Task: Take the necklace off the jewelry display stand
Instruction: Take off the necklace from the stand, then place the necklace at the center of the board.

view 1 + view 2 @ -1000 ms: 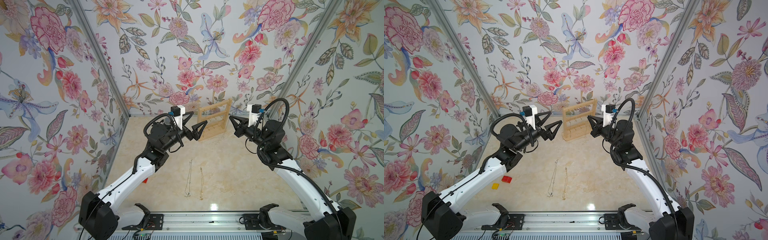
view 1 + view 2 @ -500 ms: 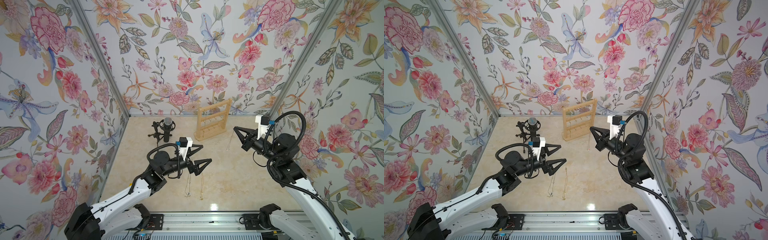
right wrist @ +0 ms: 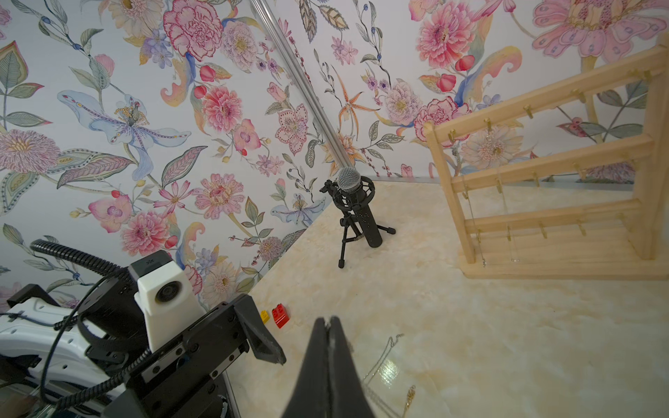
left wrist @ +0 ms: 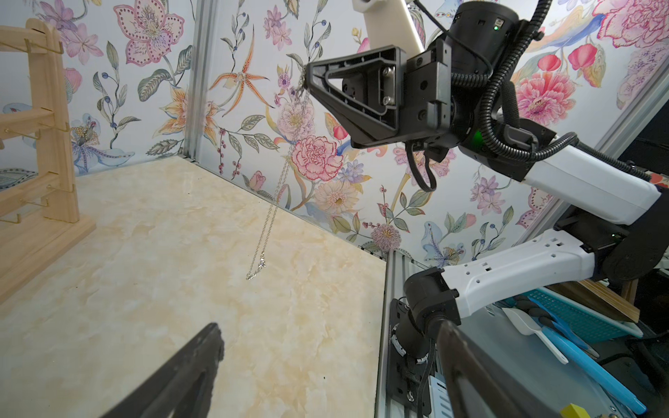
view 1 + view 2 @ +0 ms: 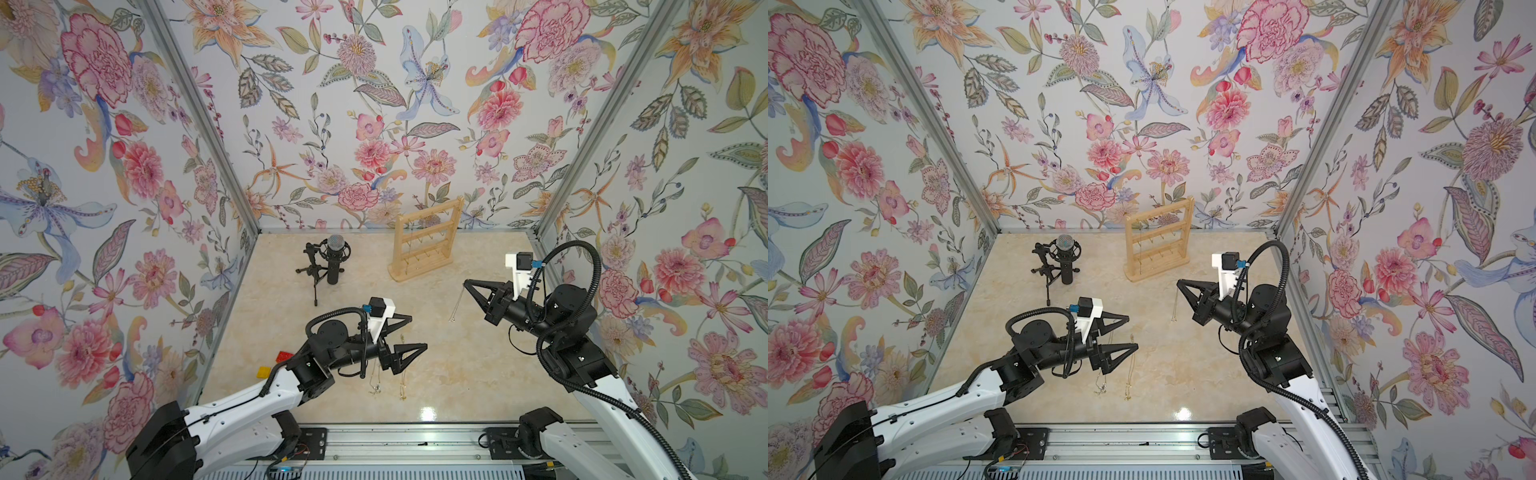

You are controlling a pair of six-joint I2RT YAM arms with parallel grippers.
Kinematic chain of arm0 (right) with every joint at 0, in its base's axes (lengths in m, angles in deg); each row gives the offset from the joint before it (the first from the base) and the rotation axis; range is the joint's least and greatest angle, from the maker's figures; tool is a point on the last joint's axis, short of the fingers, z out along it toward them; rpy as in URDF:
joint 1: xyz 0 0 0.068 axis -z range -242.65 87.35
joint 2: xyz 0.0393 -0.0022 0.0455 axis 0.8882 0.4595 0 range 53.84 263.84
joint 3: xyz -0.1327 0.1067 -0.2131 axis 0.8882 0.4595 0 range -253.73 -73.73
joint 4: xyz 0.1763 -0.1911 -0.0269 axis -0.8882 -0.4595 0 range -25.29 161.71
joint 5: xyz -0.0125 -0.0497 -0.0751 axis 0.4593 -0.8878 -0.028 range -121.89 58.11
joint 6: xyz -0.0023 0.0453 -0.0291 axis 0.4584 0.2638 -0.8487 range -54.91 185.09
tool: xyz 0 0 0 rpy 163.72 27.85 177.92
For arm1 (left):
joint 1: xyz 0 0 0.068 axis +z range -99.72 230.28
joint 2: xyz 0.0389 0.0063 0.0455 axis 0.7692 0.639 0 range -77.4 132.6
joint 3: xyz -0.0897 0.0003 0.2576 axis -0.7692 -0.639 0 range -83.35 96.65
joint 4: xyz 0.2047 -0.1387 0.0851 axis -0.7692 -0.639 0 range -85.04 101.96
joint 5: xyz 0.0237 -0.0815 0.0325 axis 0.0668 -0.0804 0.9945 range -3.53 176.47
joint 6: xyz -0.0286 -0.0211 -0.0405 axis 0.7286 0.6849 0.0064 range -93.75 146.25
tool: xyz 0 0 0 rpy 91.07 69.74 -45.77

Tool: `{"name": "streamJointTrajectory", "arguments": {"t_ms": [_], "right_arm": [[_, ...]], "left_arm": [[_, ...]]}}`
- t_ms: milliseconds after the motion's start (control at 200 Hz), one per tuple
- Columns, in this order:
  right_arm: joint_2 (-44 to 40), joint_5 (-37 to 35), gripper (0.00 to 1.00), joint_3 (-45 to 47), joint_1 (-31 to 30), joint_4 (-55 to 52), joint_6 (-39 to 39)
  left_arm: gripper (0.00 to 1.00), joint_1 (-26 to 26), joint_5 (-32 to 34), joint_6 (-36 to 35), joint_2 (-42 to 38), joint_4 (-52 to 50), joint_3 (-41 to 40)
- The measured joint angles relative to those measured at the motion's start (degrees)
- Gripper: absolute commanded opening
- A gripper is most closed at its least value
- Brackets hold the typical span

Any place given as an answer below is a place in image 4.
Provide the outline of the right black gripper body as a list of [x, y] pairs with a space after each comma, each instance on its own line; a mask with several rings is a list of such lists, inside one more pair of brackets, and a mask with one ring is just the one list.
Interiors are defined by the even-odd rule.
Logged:
[[453, 148], [451, 46], [442, 38], [408, 59], [403, 75], [402, 141]]

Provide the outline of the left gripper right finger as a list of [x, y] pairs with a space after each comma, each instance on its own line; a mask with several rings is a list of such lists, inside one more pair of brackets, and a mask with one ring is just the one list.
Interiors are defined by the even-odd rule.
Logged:
[[437, 351], [454, 417], [475, 417], [480, 409], [474, 406], [477, 402], [494, 417], [525, 417], [449, 320], [442, 320], [439, 325]]

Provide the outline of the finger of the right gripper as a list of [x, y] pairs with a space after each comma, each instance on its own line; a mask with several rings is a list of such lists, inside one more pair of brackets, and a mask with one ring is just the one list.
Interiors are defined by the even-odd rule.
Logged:
[[405, 52], [387, 46], [306, 66], [305, 86], [348, 132], [354, 148], [393, 143], [399, 134]]

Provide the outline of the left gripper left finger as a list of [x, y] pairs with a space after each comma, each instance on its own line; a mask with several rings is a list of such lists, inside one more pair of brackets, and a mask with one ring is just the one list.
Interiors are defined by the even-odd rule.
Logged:
[[221, 329], [211, 322], [104, 416], [208, 416], [224, 353]]

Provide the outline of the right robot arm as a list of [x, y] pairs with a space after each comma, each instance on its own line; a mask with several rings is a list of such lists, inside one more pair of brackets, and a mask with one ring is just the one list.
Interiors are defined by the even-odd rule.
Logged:
[[390, 335], [392, 352], [430, 357], [442, 322], [538, 287], [582, 280], [635, 281], [662, 258], [668, 192], [648, 171], [558, 133], [529, 115], [522, 91], [564, 92], [559, 74], [525, 82], [517, 64], [543, 40], [552, 3], [528, 19], [501, 3], [468, 1], [449, 27], [423, 45], [406, 1], [356, 1], [370, 48], [307, 66], [305, 85], [350, 134], [356, 149], [400, 144], [420, 193], [437, 189], [432, 162], [453, 149], [529, 186], [542, 203], [515, 247], [480, 233], [472, 261], [435, 266], [410, 278], [407, 315]]

